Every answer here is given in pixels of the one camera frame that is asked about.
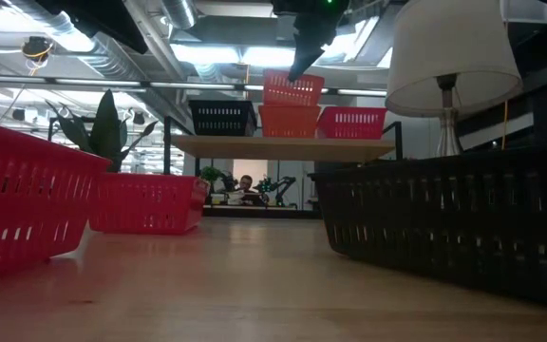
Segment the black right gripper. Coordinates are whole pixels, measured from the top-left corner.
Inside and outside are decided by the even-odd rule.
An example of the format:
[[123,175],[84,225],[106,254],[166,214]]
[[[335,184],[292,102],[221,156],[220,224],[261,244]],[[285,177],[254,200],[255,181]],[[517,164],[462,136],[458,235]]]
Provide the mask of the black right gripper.
[[293,26],[295,53],[288,80],[298,80],[325,52],[336,36],[339,20],[349,7],[349,0],[271,0],[275,15],[296,16]]

